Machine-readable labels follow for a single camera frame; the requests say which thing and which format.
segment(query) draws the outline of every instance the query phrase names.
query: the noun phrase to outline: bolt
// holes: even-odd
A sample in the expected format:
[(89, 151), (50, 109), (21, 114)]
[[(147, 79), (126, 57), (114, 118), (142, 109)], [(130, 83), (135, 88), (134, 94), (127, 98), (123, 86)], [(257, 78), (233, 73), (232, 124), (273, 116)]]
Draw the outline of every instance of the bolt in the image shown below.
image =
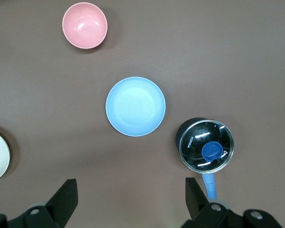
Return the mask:
[(33, 209), (29, 214), (30, 215), (36, 215), (37, 213), (39, 213), (39, 209), (38, 208), (36, 208), (36, 209)]
[(215, 211), (221, 211), (222, 210), (222, 208), (220, 208), (220, 206), (218, 204), (212, 204), (211, 208), (212, 208), (212, 210), (215, 210)]
[(250, 212), (250, 214), (251, 214), (252, 217), (254, 217), (254, 218), (258, 219), (258, 220), (263, 218), (263, 216), (259, 212), (255, 211), (255, 210)]

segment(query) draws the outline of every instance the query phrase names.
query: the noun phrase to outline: tabletop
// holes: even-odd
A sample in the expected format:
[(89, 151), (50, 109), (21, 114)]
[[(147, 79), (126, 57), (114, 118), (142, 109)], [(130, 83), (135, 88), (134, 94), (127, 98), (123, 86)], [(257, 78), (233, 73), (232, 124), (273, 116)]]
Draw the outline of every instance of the tabletop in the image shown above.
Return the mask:
[[(180, 125), (214, 119), (235, 150), (218, 198), (260, 209), (285, 227), (285, 0), (94, 0), (108, 32), (72, 46), (62, 18), (74, 0), (0, 0), (0, 135), (11, 161), (0, 213), (13, 219), (76, 178), (66, 228), (177, 228), (190, 219)], [(131, 76), (162, 90), (166, 113), (130, 137), (107, 119), (111, 88)]]

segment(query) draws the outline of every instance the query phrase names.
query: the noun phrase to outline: blue lid knob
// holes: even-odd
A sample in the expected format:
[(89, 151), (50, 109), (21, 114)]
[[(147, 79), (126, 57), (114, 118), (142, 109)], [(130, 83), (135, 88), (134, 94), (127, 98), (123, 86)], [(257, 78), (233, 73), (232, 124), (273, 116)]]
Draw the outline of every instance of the blue lid knob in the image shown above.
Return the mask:
[(206, 143), (201, 149), (201, 155), (208, 162), (213, 162), (215, 159), (221, 158), (223, 154), (224, 149), (222, 145), (215, 141)]

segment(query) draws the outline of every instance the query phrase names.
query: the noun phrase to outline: light blue plate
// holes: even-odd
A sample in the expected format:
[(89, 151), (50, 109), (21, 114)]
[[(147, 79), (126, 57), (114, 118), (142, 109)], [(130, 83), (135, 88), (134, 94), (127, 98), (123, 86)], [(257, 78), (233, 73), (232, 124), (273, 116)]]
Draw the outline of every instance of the light blue plate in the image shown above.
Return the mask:
[(105, 110), (117, 131), (128, 136), (143, 136), (160, 125), (166, 103), (154, 82), (143, 77), (129, 77), (113, 86)]

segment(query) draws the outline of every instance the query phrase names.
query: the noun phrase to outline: pink bowl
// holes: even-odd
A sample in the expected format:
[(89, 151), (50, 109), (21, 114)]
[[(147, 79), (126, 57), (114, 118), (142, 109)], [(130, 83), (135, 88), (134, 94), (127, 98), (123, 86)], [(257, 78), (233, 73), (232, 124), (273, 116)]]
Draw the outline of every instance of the pink bowl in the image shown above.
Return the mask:
[(108, 24), (104, 13), (94, 4), (79, 2), (63, 16), (62, 29), (67, 40), (78, 48), (95, 48), (104, 40)]

